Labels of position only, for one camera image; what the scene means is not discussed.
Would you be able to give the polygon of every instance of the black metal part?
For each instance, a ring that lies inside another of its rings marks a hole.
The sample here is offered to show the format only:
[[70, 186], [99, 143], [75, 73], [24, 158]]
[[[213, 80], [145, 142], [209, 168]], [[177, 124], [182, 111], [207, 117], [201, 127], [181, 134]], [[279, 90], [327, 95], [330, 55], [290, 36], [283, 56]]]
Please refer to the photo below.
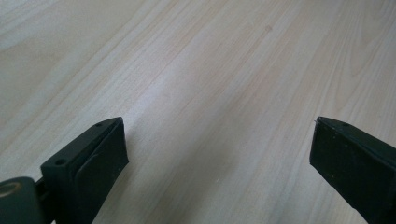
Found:
[[319, 117], [310, 163], [369, 223], [396, 223], [396, 148]]
[[37, 183], [0, 183], [0, 223], [92, 223], [128, 162], [122, 118], [99, 122], [44, 162]]

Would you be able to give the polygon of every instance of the black object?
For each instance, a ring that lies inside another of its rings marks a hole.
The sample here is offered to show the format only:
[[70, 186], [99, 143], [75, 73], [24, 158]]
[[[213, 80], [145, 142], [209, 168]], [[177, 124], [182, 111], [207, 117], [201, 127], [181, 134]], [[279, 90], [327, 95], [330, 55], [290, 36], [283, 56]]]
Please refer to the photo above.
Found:
[[396, 223], [396, 148], [319, 117], [310, 163], [369, 223]]
[[122, 118], [93, 125], [41, 165], [0, 183], [0, 223], [92, 223], [128, 163]]

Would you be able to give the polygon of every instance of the wood grain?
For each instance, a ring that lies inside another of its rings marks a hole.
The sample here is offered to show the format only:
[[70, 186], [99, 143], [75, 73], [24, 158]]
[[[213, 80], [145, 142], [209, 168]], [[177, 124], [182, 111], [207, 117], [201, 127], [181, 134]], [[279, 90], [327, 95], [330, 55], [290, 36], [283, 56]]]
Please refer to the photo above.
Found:
[[0, 177], [123, 116], [94, 223], [365, 223], [309, 165], [314, 120], [396, 146], [396, 3], [0, 2]]

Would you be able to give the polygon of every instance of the wooden surface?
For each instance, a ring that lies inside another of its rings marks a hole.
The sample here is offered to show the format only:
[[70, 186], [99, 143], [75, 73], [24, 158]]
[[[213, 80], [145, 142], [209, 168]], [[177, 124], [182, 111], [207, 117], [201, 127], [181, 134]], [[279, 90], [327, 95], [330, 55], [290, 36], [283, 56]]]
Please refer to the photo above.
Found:
[[94, 223], [365, 223], [309, 165], [314, 120], [396, 146], [392, 0], [1, 1], [0, 177], [122, 116]]

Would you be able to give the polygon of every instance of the wooden table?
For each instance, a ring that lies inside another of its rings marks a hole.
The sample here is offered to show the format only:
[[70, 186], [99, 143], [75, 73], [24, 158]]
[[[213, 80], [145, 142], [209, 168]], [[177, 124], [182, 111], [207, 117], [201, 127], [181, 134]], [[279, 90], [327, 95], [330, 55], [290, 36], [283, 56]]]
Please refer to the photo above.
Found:
[[122, 116], [94, 223], [365, 223], [309, 165], [314, 120], [396, 146], [396, 2], [0, 3], [0, 178]]

